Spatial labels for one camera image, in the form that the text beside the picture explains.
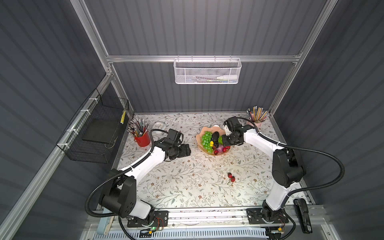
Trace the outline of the dark avocado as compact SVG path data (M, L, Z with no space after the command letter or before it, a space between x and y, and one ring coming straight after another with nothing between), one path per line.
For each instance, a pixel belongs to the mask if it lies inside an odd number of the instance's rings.
M213 142L214 145L217 145L219 143L219 137L220 137L220 134L219 132L214 132L212 134L212 139L211 141Z

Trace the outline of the pink faceted fruit bowl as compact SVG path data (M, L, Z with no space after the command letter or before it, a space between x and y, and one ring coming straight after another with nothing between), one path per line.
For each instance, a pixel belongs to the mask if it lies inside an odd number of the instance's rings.
M196 135L198 148L211 156L227 154L231 147L225 147L223 145L222 136L224 135L225 131L217 125L211 128L203 127L202 131Z

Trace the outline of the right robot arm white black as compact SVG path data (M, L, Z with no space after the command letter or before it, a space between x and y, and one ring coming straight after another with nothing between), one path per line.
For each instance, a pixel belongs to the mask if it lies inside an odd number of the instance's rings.
M266 223L273 223L282 214L289 193L294 190L305 175L304 164L294 149L277 142L261 132L256 126L242 125L240 117L231 117L224 122L226 134L222 137L224 146L250 144L272 158L272 189L263 201L262 218Z

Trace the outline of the green grape bunch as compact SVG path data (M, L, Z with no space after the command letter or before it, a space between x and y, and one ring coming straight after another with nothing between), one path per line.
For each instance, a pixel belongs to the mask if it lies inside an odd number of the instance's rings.
M213 148L210 147L210 142L211 142L211 139L212 139L212 134L213 134L212 132L206 131L204 133L204 135L202 136L203 148L209 154L213 153Z

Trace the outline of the red cherry pair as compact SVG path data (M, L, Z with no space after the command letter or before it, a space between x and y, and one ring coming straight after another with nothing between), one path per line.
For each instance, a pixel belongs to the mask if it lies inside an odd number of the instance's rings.
M230 150L231 147L219 146L218 148L213 149L215 156L223 155Z

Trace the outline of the dark black cherry pair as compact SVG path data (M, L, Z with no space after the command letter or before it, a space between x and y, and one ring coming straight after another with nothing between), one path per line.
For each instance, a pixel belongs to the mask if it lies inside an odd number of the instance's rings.
M214 142L214 146L212 147L213 149L217 149L220 146L218 141Z

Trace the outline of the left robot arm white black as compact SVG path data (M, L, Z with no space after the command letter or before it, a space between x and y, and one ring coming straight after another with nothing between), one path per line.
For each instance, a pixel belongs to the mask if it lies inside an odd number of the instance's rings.
M154 129L149 136L150 150L128 167L119 170L121 176L103 184L99 198L99 204L114 216L133 217L144 225L153 222L155 207L138 199L138 184L159 164L191 155L190 146L183 143L184 135L179 131Z

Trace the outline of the red cherry cluster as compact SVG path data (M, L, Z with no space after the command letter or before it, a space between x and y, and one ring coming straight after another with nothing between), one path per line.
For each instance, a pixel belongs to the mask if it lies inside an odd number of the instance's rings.
M228 185L231 185L236 181L236 177L232 173L228 173L228 178L229 178Z

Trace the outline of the purple fig fruit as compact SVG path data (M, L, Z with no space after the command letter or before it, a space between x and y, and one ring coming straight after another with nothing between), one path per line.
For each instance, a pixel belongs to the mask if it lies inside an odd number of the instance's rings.
M219 152L219 153L221 153L222 151L223 151L223 146L219 146L218 148L217 148L217 151Z

